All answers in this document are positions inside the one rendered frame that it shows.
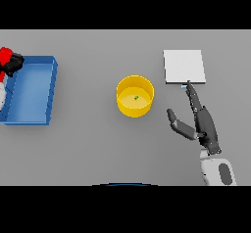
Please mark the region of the pale square measuring scale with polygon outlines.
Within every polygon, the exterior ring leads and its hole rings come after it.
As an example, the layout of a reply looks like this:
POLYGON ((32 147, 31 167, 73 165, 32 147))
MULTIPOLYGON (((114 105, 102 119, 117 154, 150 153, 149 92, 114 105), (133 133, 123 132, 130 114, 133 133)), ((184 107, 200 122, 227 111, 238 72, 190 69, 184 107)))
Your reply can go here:
POLYGON ((206 76, 200 50, 165 50, 165 80, 172 84, 205 84, 206 76))

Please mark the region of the blue tray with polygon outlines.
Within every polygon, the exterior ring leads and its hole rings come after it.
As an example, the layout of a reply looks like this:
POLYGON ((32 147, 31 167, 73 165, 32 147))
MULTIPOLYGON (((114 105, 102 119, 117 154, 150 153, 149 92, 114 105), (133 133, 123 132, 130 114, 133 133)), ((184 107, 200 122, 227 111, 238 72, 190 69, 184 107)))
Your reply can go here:
POLYGON ((23 68, 7 78, 0 123, 48 125, 57 79, 54 56, 25 56, 23 68))

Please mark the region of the yellow bowl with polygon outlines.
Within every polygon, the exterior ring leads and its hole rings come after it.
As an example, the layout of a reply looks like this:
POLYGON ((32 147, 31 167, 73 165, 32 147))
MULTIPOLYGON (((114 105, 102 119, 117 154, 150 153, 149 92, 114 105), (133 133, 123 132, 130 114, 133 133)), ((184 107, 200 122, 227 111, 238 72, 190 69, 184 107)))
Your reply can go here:
POLYGON ((145 116, 151 109, 155 90, 152 83, 141 75, 129 75, 116 88, 116 101, 120 112, 127 117, 145 116))

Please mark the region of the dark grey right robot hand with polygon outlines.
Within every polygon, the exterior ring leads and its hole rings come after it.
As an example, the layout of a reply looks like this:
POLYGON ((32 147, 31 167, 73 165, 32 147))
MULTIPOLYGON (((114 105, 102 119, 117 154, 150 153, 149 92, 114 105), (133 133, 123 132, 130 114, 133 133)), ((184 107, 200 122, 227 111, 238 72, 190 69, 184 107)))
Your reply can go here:
POLYGON ((220 154, 222 149, 213 118, 208 109, 201 105, 198 94, 190 81, 187 81, 185 92, 194 115, 195 127, 178 119, 172 109, 167 109, 172 130, 188 140, 198 140, 210 155, 220 154))

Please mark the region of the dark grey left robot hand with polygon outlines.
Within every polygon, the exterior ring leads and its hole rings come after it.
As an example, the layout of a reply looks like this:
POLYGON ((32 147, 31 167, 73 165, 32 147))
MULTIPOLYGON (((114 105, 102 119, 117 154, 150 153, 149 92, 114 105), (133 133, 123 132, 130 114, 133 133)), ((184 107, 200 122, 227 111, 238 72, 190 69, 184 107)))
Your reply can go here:
POLYGON ((9 63, 5 65, 0 63, 0 72, 5 72, 9 77, 12 77, 16 71, 23 67, 24 61, 25 58, 21 54, 14 54, 9 63))

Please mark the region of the red beaker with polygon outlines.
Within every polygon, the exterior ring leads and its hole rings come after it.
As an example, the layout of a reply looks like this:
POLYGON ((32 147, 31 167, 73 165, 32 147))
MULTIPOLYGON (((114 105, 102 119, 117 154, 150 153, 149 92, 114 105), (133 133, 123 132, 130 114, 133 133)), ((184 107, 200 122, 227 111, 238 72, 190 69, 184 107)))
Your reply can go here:
POLYGON ((14 52, 8 47, 0 48, 0 82, 4 81, 6 73, 3 72, 3 67, 11 61, 14 52))

